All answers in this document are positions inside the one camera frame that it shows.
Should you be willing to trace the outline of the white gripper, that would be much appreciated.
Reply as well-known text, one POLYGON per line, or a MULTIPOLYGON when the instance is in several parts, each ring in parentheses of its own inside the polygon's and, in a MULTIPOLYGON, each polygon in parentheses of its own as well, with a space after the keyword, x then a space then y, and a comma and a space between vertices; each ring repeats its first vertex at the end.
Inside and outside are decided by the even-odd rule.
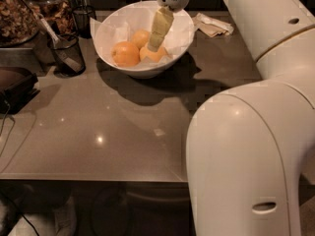
POLYGON ((148 49, 157 52, 174 21, 173 12, 184 9, 190 0, 157 0, 161 6, 155 13, 148 49))

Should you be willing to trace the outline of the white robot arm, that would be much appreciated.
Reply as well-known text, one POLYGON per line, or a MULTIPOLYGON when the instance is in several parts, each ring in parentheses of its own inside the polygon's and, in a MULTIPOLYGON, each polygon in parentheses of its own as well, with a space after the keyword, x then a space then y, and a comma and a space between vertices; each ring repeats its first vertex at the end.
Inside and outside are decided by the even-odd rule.
POLYGON ((262 77, 194 114, 186 167, 197 236, 301 236, 315 145, 315 18, 299 0, 223 0, 262 77))

